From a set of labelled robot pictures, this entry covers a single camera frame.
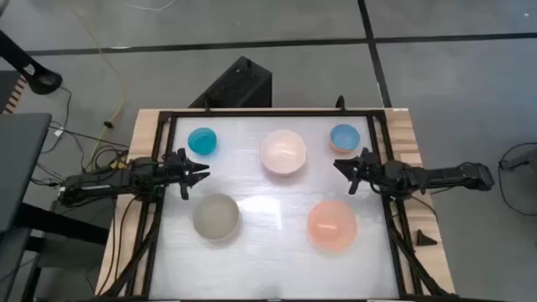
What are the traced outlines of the grey desk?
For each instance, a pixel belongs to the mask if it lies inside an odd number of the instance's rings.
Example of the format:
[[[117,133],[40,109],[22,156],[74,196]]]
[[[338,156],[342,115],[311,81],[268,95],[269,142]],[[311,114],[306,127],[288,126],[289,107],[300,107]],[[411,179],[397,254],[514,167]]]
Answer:
[[[51,115],[0,115],[0,233],[13,224],[43,148]]]

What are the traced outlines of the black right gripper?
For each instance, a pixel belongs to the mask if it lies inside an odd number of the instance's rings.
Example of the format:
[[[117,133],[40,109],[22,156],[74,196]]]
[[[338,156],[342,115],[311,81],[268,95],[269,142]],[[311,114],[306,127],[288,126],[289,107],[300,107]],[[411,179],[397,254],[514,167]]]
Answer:
[[[380,165],[378,157],[368,148],[351,159],[335,159],[333,165],[351,182],[348,194],[355,195],[362,181],[369,183],[370,189],[381,195]]]

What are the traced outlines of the wooden slatted panel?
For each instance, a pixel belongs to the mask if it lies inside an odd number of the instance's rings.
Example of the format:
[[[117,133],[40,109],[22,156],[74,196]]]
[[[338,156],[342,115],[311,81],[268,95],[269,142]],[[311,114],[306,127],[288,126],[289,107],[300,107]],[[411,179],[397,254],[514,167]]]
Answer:
[[[2,114],[13,114],[15,113],[18,103],[20,101],[20,98],[22,97],[22,94],[24,92],[24,89],[28,85],[27,81],[20,76],[13,88],[13,91],[11,92],[7,104],[3,108]]]

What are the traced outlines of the large cream bowl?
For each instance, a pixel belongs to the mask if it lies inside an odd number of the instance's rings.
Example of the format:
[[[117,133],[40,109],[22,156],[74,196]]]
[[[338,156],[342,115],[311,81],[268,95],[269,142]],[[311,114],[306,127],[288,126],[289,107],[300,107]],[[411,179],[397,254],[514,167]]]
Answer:
[[[261,163],[268,171],[288,175],[300,170],[307,160],[304,139],[290,130],[269,133],[259,149]]]

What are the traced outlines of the black perforated box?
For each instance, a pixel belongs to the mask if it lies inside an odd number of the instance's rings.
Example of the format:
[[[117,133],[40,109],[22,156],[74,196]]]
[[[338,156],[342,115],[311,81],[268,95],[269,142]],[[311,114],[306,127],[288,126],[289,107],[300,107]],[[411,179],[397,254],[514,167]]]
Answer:
[[[266,108],[273,105],[272,73],[239,57],[189,108]]]

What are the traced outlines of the black metal table frame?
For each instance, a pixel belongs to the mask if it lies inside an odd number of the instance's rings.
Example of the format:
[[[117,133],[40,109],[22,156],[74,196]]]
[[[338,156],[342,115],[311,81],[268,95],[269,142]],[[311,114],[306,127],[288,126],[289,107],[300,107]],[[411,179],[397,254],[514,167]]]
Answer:
[[[422,166],[419,145],[416,140],[413,123],[407,108],[365,108],[366,113],[378,113],[380,120],[375,123],[376,133],[373,135],[379,143],[379,158],[384,162],[390,158],[399,159],[413,166]],[[133,135],[129,147],[129,158],[149,156],[154,150],[164,144],[162,142],[169,133],[169,122],[160,122],[159,118],[168,113],[195,113],[202,114],[201,109],[141,109],[133,126]],[[308,114],[339,113],[337,108],[220,108],[211,111],[217,113],[244,113],[249,117],[257,113],[278,116],[290,114],[294,117],[304,117]],[[141,206],[128,207],[132,199],[131,195],[122,195],[118,198],[111,224],[114,231],[123,230],[122,235],[108,237],[107,246],[102,260],[101,270],[96,282],[95,291],[108,289],[118,269],[127,265],[135,248],[135,237],[138,224],[145,217]],[[428,274],[445,290],[450,293],[455,291],[451,278],[451,272],[446,259],[445,249],[442,243],[438,221],[431,212],[425,210],[425,206],[433,206],[430,194],[426,193],[412,201],[401,204],[402,210],[397,211],[401,217],[395,226],[400,230],[417,232],[422,230],[427,236],[435,239],[437,244],[430,247],[418,247],[413,245],[415,255],[425,267]]]

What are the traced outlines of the grey chair leg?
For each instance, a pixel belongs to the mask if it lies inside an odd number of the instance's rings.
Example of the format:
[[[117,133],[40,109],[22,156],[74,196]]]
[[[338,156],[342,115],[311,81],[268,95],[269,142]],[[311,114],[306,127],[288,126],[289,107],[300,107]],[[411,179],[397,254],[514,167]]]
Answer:
[[[500,169],[515,170],[522,166],[529,166],[537,174],[537,148],[534,148],[513,159],[503,159],[500,161]]]

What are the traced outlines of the black stand with white label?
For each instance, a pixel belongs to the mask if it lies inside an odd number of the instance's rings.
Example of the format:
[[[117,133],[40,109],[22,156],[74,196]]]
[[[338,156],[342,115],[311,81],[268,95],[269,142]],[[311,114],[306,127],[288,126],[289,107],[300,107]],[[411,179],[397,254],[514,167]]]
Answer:
[[[47,95],[58,90],[62,76],[34,60],[0,29],[0,57],[5,59],[28,83],[30,90]]]

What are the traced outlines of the white table sheet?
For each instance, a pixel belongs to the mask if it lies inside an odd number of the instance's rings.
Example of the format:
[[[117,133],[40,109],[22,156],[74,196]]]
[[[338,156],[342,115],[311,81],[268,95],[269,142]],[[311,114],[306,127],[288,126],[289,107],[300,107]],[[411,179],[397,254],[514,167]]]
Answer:
[[[379,195],[367,183],[355,194],[334,167],[330,132],[352,125],[360,146],[371,146],[365,117],[181,117],[174,148],[185,148],[196,128],[217,136],[216,151],[192,154],[210,174],[189,199],[171,185],[166,192],[149,296],[151,299],[363,299],[398,293],[392,253]],[[305,165],[278,176],[261,164],[259,147],[273,131],[298,133],[307,147]],[[221,241],[200,237],[192,212],[212,194],[232,197],[241,211],[238,230]],[[354,211],[352,245],[331,252],[307,232],[310,209],[324,200],[341,200]]]

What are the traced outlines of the grey bowl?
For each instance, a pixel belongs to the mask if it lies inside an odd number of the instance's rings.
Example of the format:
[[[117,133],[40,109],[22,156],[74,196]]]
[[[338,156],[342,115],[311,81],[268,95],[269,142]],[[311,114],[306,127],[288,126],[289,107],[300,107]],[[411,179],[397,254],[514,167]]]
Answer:
[[[199,201],[192,212],[192,226],[207,241],[221,241],[231,237],[241,223],[237,202],[228,195],[208,195]]]

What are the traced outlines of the teal bowl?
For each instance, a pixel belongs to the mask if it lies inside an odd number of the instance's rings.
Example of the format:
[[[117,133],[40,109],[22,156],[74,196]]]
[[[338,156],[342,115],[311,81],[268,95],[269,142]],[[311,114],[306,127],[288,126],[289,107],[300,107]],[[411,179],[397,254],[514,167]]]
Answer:
[[[195,154],[209,155],[216,149],[217,136],[210,128],[196,128],[190,133],[187,143]]]

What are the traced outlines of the small blue bowl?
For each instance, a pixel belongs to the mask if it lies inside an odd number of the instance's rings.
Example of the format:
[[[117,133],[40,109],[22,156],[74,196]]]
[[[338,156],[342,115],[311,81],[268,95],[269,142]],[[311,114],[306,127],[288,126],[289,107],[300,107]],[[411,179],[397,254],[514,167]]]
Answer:
[[[330,132],[331,148],[340,153],[350,153],[355,150],[360,140],[358,130],[349,124],[338,124]]]

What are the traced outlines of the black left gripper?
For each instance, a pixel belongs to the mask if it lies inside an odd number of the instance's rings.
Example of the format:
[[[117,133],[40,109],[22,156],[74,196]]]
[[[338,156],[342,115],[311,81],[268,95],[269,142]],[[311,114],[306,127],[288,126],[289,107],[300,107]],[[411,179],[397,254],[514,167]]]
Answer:
[[[164,166],[167,170],[167,175],[170,177],[169,182],[180,185],[180,196],[182,200],[189,199],[188,186],[193,187],[211,174],[210,172],[196,173],[209,169],[209,166],[188,159],[184,148],[179,148],[177,151],[167,154],[164,160]]]

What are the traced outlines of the orange bowl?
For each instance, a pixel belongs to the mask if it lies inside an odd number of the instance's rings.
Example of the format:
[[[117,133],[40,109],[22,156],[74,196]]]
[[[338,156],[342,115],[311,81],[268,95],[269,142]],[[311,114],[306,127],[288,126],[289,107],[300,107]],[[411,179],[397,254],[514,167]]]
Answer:
[[[325,250],[340,252],[348,249],[356,239],[357,230],[355,212],[341,200],[323,200],[308,215],[309,238]]]

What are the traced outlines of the black desk crossbar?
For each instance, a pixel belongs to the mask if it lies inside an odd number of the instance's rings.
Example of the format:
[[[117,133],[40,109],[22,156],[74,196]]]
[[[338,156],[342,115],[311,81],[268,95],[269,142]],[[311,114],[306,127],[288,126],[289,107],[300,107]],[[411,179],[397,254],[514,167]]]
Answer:
[[[70,239],[91,242],[105,246],[109,231],[91,223],[46,211],[37,206],[23,203],[13,218],[16,227],[25,227],[42,232],[53,233]]]

